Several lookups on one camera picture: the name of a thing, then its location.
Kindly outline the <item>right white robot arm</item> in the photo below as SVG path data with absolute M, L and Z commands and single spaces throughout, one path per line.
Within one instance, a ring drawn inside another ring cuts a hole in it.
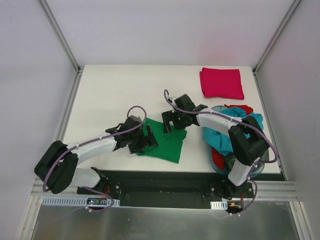
M 242 184 L 247 182 L 254 165 L 271 146 L 256 119 L 253 116 L 232 117 L 203 104 L 195 105 L 187 94 L 172 98 L 165 89 L 163 95 L 173 108 L 161 114 L 164 133 L 171 133 L 172 127 L 182 130 L 195 125 L 215 130 L 230 139 L 235 162 L 227 176 L 225 192 L 233 198 L 241 194 Z

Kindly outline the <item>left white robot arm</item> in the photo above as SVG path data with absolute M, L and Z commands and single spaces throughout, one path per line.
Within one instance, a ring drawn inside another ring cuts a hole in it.
M 83 143 L 54 141 L 35 166 L 34 173 L 42 180 L 46 192 L 59 194 L 70 186 L 84 186 L 99 195 L 106 188 L 104 176 L 94 167 L 78 168 L 79 164 L 125 147 L 128 147 L 130 154 L 142 154 L 158 146 L 151 125 L 131 115 L 125 122 Z

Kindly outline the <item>green t shirt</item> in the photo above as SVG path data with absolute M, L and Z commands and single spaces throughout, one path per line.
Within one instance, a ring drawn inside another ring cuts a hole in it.
M 164 133 L 164 124 L 162 122 L 147 118 L 143 126 L 144 133 L 147 132 L 147 125 L 151 126 L 158 146 L 147 147 L 143 153 L 138 153 L 137 155 L 154 157 L 178 164 L 187 131 L 173 129 L 171 133 Z

